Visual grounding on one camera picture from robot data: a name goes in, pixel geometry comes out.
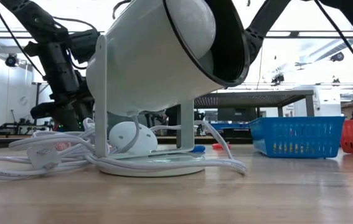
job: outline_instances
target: blue object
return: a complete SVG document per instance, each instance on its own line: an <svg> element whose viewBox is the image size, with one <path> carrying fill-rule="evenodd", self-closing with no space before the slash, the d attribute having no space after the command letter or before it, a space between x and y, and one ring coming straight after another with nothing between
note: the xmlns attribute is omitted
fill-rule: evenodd
<svg viewBox="0 0 353 224"><path fill-rule="evenodd" d="M268 157L333 158L345 117L258 118L250 123L253 145Z"/></svg>
<svg viewBox="0 0 353 224"><path fill-rule="evenodd" d="M249 124L211 124L215 130L220 131L225 128L250 128Z"/></svg>
<svg viewBox="0 0 353 224"><path fill-rule="evenodd" d="M204 152L205 151L205 146L195 146L193 150L190 152Z"/></svg>

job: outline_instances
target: wall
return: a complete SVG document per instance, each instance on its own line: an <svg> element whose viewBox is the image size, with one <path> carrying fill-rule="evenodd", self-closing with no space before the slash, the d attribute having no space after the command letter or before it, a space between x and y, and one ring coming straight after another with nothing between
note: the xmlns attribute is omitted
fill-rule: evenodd
<svg viewBox="0 0 353 224"><path fill-rule="evenodd" d="M29 103L29 108L30 110L36 105L36 95L37 95L37 85L32 85L29 88L30 91L30 96L31 96L31 101ZM50 94L52 94L52 89L50 89L50 86L48 86L47 84L42 84L39 87L40 93L39 93L39 100L38 100L38 104L39 103L46 103L46 102L50 102L53 101L52 99L50 99ZM43 124L45 121L50 121L51 118L42 118L42 119L38 119L37 120L37 124Z"/></svg>
<svg viewBox="0 0 353 224"><path fill-rule="evenodd" d="M312 90L315 116L340 116L341 97L338 88L322 90L320 86L297 86L294 90ZM307 116L306 100L294 103L294 116Z"/></svg>
<svg viewBox="0 0 353 224"><path fill-rule="evenodd" d="M31 68L9 68L0 59L0 125L12 123L11 110L16 121L28 118L31 100Z"/></svg>
<svg viewBox="0 0 353 224"><path fill-rule="evenodd" d="M278 117L278 109L277 108L260 108L261 112L266 113L267 118Z"/></svg>

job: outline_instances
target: cable bundle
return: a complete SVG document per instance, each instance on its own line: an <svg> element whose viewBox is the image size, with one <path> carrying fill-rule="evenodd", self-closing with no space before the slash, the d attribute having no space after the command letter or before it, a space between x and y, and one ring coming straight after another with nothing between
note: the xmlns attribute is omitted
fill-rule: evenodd
<svg viewBox="0 0 353 224"><path fill-rule="evenodd" d="M109 147L109 155L118 153L125 153L128 149L134 146L139 136L139 123L137 117L133 118L136 124L136 134L133 140L124 148L117 149L115 147ZM186 167L228 167L235 169L241 174L245 174L246 167L244 163L233 159L232 154L227 147L227 143L220 136L220 134L207 122L195 121L195 124L202 124L205 126L213 135L213 137L220 143L223 149L226 151L229 159L211 159L206 161L194 161L194 162L170 162L170 163L149 163L149 162L125 162L112 159L110 157L97 157L95 155L95 127L92 119L87 118L83 122L83 126L86 131L84 132L68 132L68 133L57 133L52 131L38 131L35 132L31 138L23 139L20 141L12 142L9 145L10 150L21 151L30 150L33 148L38 149L52 149L56 150L55 147L59 143L66 142L70 144L66 150L57 151L57 155L60 157L61 163L56 164L54 167L43 167L41 169L24 170L24 171L11 171L11 170L0 170L0 180L21 180L32 177L37 177L44 174L51 174L54 172L61 172L66 170L76 170L87 165L93 164L106 169L121 171L121 172L157 172L163 170L179 169ZM180 126L155 126L150 130L156 131L159 129L180 129ZM2 157L0 161L15 162L20 164L33 164L30 157Z"/></svg>

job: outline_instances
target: lamp shade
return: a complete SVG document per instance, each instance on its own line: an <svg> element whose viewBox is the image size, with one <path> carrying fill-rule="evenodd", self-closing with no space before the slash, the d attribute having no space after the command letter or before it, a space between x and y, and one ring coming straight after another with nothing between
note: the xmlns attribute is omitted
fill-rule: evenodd
<svg viewBox="0 0 353 224"><path fill-rule="evenodd" d="M232 0L132 1L106 32L107 110L159 111L240 85L250 64ZM96 56L87 68L94 98Z"/></svg>

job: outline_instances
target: wooden table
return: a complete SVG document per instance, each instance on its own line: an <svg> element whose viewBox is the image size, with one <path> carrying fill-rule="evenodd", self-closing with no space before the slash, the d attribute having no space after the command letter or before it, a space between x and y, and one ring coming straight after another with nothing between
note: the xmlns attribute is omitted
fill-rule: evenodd
<svg viewBox="0 0 353 224"><path fill-rule="evenodd" d="M269 159L234 146L248 175L211 167L169 178L128 178L94 167L0 182L0 224L353 223L353 155ZM21 154L0 149L0 156ZM225 157L208 150L208 158ZM0 163L2 169L20 169Z"/></svg>

